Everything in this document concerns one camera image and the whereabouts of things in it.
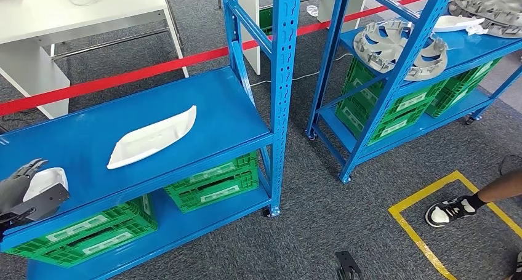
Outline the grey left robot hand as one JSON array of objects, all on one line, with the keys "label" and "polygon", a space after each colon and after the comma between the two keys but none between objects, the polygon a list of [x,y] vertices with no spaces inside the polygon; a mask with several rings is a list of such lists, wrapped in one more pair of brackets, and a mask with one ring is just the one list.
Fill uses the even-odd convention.
[{"label": "grey left robot hand", "polygon": [[68,180],[61,167],[41,171],[37,158],[1,181],[1,234],[43,220],[69,199]]}]

